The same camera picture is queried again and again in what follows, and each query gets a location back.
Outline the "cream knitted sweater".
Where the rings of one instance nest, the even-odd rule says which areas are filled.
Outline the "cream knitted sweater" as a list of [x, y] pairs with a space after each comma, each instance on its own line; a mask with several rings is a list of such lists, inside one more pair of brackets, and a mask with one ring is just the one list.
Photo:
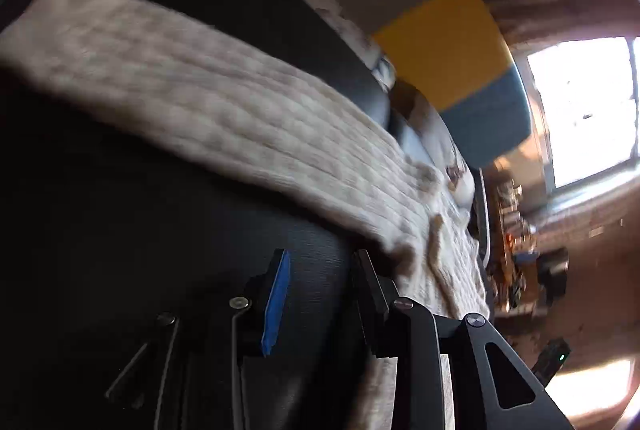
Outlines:
[[38, 90], [378, 242], [400, 291], [437, 313], [487, 311], [470, 213], [444, 174], [315, 76], [147, 0], [33, 0], [1, 58]]

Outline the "cluttered wooden desk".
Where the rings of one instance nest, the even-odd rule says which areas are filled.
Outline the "cluttered wooden desk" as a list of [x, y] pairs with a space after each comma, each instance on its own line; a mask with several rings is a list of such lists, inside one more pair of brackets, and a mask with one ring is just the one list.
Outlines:
[[498, 317], [544, 317], [566, 294], [564, 248], [541, 253], [534, 224], [521, 215], [522, 187], [509, 179], [491, 190], [491, 256], [486, 272]]

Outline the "black leather padded bench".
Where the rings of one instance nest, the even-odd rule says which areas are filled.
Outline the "black leather padded bench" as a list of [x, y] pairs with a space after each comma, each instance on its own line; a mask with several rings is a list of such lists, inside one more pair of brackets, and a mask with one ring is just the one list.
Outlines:
[[[1, 19], [30, 0], [1, 0]], [[152, 0], [323, 78], [385, 124], [372, 76], [302, 0]], [[276, 353], [250, 371], [256, 429], [344, 429], [369, 353], [350, 276], [364, 241], [1, 73], [1, 424], [149, 429], [107, 389], [160, 315], [209, 335], [273, 252], [292, 257]]]

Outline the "white deer print pillow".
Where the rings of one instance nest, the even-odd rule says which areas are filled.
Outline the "white deer print pillow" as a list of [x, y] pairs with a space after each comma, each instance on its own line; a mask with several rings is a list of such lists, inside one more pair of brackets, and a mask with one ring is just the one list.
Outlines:
[[420, 143], [434, 167], [445, 175], [454, 201], [469, 210], [475, 194], [472, 172], [438, 111], [420, 90], [402, 80], [390, 91], [390, 104], [411, 129], [409, 143]]

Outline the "white geometric pattern pillow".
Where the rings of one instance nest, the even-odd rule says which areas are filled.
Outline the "white geometric pattern pillow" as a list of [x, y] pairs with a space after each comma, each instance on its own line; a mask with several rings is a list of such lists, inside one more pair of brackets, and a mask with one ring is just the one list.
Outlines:
[[348, 18], [337, 0], [303, 1], [337, 33], [388, 93], [395, 85], [396, 69], [378, 43]]

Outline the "grey yellow teal headboard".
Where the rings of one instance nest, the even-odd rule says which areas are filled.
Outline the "grey yellow teal headboard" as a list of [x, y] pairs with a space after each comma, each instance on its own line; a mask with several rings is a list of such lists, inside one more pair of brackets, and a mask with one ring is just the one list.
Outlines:
[[438, 110], [472, 167], [487, 167], [532, 133], [518, 68], [483, 0], [338, 2], [398, 78]]

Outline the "window with white frame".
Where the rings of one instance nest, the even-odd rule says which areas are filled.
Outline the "window with white frame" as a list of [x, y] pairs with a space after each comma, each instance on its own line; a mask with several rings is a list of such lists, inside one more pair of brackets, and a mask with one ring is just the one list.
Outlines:
[[554, 190], [638, 158], [638, 38], [562, 42], [527, 62], [541, 100]]

